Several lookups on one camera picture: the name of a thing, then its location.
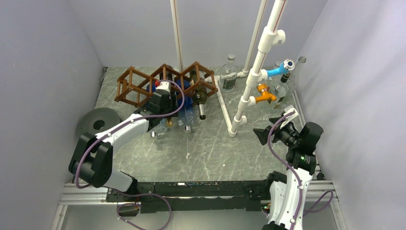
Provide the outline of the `tall clear wine bottle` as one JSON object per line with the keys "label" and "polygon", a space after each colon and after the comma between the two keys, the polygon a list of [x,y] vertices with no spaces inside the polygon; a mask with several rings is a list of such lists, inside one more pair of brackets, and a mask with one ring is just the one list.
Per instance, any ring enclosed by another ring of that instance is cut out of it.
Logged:
{"label": "tall clear wine bottle", "polygon": [[306,60],[307,60],[306,56],[300,56],[297,62],[295,63],[295,68],[290,72],[291,75],[287,82],[288,85],[288,91],[286,94],[287,98],[292,97],[293,92],[295,91],[298,85],[299,75],[301,73],[304,64],[306,63]]}

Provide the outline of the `clear bottle black cap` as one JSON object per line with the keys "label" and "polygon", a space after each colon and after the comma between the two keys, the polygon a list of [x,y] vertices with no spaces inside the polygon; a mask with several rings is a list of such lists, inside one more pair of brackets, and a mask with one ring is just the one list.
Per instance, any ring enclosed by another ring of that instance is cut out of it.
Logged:
{"label": "clear bottle black cap", "polygon": [[291,73],[286,73],[272,77],[270,93],[276,96],[276,100],[270,103],[270,107],[274,112],[281,109],[282,102],[290,90],[290,76]]}

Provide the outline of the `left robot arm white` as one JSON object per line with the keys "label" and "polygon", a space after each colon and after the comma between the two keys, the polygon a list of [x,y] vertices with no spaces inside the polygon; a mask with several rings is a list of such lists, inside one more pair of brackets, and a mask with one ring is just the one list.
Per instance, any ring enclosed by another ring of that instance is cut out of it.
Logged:
{"label": "left robot arm white", "polygon": [[96,188],[109,187],[118,190],[125,201],[132,201],[138,193],[137,179],[113,169],[113,154],[135,137],[150,131],[162,118],[178,111],[176,94],[157,89],[148,102],[134,111],[116,126],[93,135],[82,134],[77,142],[68,170],[75,176],[77,188],[82,188],[79,179]]}

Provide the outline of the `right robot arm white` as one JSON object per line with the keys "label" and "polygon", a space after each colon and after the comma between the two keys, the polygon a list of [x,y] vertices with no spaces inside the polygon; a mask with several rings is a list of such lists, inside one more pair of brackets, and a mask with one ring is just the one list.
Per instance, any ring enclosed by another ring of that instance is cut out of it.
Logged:
{"label": "right robot arm white", "polygon": [[286,182],[270,181],[264,185],[264,194],[271,199],[271,207],[264,230],[301,230],[305,198],[316,169],[314,151],[324,130],[314,122],[307,122],[297,131],[288,119],[293,113],[273,118],[273,126],[253,131],[262,144],[282,142],[288,147],[283,160],[272,149],[271,153],[287,167]]}

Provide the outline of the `wide clear jar bottle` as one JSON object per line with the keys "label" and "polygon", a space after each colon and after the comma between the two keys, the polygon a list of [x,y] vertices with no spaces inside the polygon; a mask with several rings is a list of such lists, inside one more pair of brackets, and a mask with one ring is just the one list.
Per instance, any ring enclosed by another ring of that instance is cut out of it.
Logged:
{"label": "wide clear jar bottle", "polygon": [[282,61],[275,62],[273,69],[269,70],[268,79],[275,78],[278,75],[282,75],[284,72],[281,70]]}

